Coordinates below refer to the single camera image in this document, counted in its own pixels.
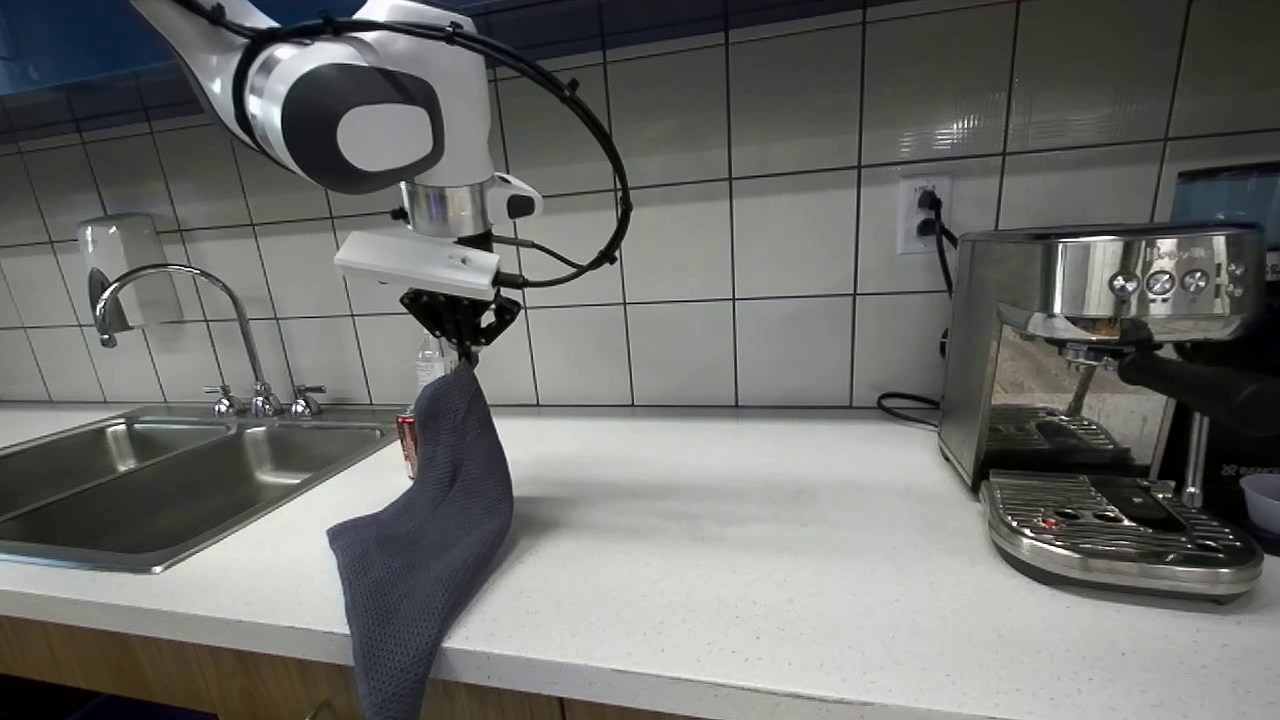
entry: electrical outlet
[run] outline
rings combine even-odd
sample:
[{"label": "electrical outlet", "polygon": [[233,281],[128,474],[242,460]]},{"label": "electrical outlet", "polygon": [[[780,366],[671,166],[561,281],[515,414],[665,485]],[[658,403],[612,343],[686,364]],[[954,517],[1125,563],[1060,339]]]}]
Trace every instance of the electrical outlet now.
[{"label": "electrical outlet", "polygon": [[938,191],[945,199],[945,220],[954,215],[954,178],[948,176],[918,176],[895,184],[895,251],[902,254],[924,254],[933,251],[933,237],[918,237],[924,210],[920,195]]}]

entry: kitchen counter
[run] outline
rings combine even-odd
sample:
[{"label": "kitchen counter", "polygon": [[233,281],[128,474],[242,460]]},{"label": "kitchen counter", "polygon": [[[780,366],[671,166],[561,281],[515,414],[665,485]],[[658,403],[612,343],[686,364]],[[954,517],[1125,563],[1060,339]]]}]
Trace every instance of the kitchen counter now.
[{"label": "kitchen counter", "polygon": [[[84,422],[3,409],[0,444]],[[504,410],[515,542],[437,676],[680,715],[1272,720],[1280,571],[1236,605],[1013,571],[938,437],[877,414]],[[0,616],[353,663],[326,526],[395,447],[164,577],[0,563]]]}]

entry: sink faucet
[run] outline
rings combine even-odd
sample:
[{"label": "sink faucet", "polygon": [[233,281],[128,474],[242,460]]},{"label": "sink faucet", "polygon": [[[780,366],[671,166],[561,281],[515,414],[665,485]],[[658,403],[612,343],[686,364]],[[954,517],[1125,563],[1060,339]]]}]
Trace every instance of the sink faucet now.
[{"label": "sink faucet", "polygon": [[279,401],[277,401],[277,391],[272,391],[272,385],[270,385],[270,375],[264,375],[264,364],[259,364],[259,355],[258,355],[245,303],[242,303],[242,297],[233,290],[227,281],[211,276],[211,271],[199,268],[199,265],[135,265],[135,268],[121,271],[121,276],[93,301],[93,323],[98,323],[99,343],[105,343],[105,349],[118,349],[118,333],[113,333],[113,326],[121,326],[121,319],[109,319],[109,314],[113,314],[109,306],[118,306],[118,297],[121,297],[128,282],[135,282],[142,276],[149,276],[149,271],[199,276],[205,282],[211,282],[211,289],[220,289],[220,290],[227,297],[227,303],[233,303],[233,312],[235,312],[235,323],[242,323],[245,351],[248,351],[248,372],[254,372],[248,414],[277,414],[277,410],[279,410]]}]

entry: stainless steel sink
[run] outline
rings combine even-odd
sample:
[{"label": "stainless steel sink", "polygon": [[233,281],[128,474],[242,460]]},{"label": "stainless steel sink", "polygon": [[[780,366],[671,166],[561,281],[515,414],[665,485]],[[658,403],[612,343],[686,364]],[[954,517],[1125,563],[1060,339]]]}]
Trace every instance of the stainless steel sink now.
[{"label": "stainless steel sink", "polygon": [[376,421],[128,410],[0,455],[0,552],[164,571],[390,439]]}]

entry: towel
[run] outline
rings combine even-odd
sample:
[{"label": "towel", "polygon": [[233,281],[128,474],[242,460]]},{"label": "towel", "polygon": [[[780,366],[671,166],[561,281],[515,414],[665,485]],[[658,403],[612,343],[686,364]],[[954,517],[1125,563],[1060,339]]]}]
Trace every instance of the towel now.
[{"label": "towel", "polygon": [[512,473],[467,364],[418,403],[412,486],[330,526],[369,720],[418,720],[437,648],[512,526]]}]

